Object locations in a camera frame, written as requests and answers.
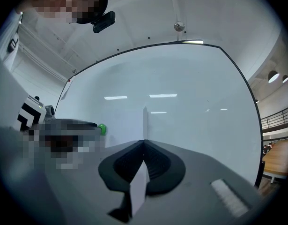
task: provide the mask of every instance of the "curved glass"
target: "curved glass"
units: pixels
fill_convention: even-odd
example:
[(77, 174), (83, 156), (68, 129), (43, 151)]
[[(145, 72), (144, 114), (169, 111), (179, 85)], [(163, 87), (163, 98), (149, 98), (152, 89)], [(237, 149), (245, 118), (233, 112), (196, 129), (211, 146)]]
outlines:
[(70, 79), (55, 116), (105, 124), (106, 147), (149, 139), (207, 154), (251, 184), (258, 174), (259, 114), (219, 47), (177, 42), (105, 59)]

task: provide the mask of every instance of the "wooden floor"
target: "wooden floor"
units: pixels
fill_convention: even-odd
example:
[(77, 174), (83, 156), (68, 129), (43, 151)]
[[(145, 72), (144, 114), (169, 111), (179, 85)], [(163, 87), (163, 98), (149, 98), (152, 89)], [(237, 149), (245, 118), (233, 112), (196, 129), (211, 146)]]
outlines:
[(288, 139), (278, 141), (263, 158), (265, 172), (288, 175)]
[(266, 197), (272, 192), (277, 191), (281, 185), (282, 185), (282, 180), (279, 180), (279, 181), (275, 180), (274, 183), (271, 184), (270, 178), (262, 177), (258, 190), (263, 197)]

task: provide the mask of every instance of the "green ball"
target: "green ball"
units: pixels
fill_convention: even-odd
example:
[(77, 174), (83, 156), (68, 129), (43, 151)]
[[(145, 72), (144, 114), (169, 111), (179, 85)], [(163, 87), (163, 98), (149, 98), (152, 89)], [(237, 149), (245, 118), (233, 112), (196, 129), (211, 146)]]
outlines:
[(106, 134), (106, 126), (101, 123), (98, 127), (101, 128), (101, 135), (104, 136)]

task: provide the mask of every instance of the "camera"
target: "camera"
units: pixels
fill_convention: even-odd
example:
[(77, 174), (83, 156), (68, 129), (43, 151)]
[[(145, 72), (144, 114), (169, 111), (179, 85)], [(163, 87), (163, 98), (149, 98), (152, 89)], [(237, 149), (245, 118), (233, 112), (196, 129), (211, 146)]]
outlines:
[(113, 25), (116, 21), (116, 13), (115, 12), (108, 12), (107, 14), (104, 14), (101, 18), (98, 20), (91, 22), (93, 27), (94, 33), (99, 33), (103, 31), (104, 29), (108, 28), (109, 26)]

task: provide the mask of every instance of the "round light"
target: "round light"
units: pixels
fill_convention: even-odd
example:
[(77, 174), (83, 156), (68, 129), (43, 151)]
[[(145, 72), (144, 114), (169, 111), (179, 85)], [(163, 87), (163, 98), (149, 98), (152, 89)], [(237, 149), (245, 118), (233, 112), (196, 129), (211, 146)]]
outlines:
[(269, 75), (267, 77), (267, 79), (269, 80), (269, 83), (274, 82), (277, 77), (279, 77), (279, 73), (277, 73), (276, 71), (271, 71), (269, 72)]
[(284, 75), (283, 78), (282, 78), (282, 82), (285, 83), (287, 80), (288, 80), (288, 76)]

